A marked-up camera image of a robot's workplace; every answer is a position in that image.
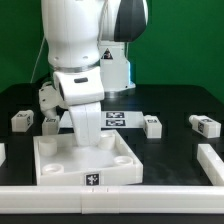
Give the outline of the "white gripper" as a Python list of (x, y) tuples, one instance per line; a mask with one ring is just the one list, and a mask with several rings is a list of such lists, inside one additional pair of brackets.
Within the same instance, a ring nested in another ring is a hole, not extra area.
[(80, 73), (53, 74), (56, 90), (68, 107), (78, 146), (94, 146), (100, 141), (101, 104), (104, 89), (100, 69)]

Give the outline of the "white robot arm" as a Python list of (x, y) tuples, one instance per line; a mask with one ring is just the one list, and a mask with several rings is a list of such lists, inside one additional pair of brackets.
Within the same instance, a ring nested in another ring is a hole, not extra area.
[(80, 146), (96, 145), (101, 104), (133, 89), (124, 45), (146, 29), (146, 0), (41, 0), (53, 87)]

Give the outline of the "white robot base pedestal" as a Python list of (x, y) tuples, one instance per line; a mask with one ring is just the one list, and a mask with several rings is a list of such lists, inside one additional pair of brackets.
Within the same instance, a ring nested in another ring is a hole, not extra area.
[(101, 80), (106, 98), (117, 98), (134, 91), (130, 62), (123, 42), (102, 41), (99, 45)]

